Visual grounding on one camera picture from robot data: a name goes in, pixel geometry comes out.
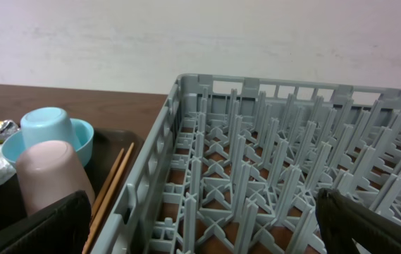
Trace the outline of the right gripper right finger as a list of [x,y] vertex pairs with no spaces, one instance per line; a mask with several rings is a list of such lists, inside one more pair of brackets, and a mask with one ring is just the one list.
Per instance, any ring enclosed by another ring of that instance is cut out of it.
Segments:
[[401,254],[401,226],[338,190],[319,190],[316,219],[328,254],[355,254],[358,244],[370,253]]

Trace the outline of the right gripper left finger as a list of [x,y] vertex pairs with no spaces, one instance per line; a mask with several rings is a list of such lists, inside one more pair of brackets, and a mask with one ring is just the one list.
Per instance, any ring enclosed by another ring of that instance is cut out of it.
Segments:
[[0,253],[81,253],[90,234],[91,206],[78,190],[0,231]]

